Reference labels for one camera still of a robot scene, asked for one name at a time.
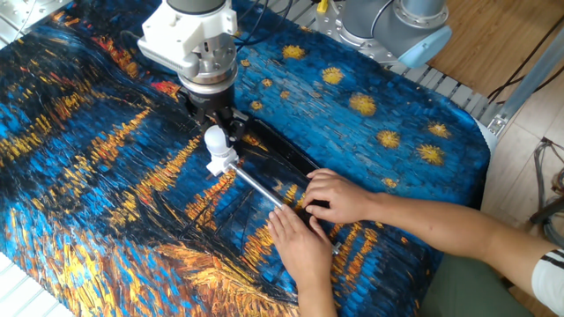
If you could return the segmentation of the person's left hand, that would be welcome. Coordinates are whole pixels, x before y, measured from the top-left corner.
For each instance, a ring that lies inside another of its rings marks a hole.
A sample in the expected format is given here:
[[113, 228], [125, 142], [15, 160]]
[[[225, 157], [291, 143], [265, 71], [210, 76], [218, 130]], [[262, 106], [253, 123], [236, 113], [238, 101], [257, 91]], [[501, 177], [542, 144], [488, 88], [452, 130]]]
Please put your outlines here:
[[332, 245], [314, 216], [307, 225], [282, 205], [269, 214], [268, 229], [299, 292], [331, 290]]

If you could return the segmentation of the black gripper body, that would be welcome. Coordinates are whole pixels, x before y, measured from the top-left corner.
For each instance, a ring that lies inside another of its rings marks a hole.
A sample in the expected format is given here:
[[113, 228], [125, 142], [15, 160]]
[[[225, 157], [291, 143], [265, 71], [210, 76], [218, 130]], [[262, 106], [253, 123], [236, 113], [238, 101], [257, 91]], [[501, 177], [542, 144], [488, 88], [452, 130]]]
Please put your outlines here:
[[233, 86], [225, 89], [223, 92], [200, 93], [188, 90], [188, 99], [185, 107], [189, 112], [195, 114], [198, 109], [204, 111], [221, 110], [234, 105]]

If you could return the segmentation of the person's right hand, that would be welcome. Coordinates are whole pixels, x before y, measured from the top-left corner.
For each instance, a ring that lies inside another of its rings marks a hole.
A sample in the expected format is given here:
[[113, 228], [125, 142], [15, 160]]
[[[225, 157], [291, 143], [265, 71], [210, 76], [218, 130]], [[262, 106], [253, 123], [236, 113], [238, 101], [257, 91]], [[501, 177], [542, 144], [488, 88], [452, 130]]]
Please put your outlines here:
[[327, 168], [317, 169], [307, 177], [310, 182], [303, 203], [308, 213], [335, 224], [371, 219], [375, 193], [366, 191]]

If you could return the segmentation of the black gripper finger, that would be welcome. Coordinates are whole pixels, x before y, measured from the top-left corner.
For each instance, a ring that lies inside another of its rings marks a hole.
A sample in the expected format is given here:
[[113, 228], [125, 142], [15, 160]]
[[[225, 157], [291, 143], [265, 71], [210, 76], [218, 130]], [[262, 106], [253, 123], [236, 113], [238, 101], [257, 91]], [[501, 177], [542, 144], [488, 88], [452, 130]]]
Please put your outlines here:
[[220, 119], [215, 110], [197, 107], [191, 116], [197, 122], [201, 130], [207, 130], [213, 125], [220, 124]]
[[222, 110], [222, 124], [227, 139], [235, 143], [243, 137], [249, 117], [235, 108]]

